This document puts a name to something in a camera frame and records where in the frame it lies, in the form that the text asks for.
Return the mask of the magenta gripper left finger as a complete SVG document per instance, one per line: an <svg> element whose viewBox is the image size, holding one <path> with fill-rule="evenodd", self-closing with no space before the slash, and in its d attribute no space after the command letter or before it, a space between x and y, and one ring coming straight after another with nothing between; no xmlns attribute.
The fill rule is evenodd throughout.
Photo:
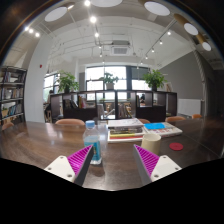
<svg viewBox="0 0 224 224"><path fill-rule="evenodd" d="M82 186L92 157L93 146L90 145L68 157L60 155L45 168L45 171Z"/></svg>

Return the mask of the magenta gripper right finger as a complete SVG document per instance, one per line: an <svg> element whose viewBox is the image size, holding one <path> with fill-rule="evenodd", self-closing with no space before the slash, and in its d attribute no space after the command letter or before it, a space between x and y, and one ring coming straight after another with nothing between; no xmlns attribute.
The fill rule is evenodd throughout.
<svg viewBox="0 0 224 224"><path fill-rule="evenodd" d="M138 145L134 145L133 154L143 185L181 170L167 155L158 156Z"/></svg>

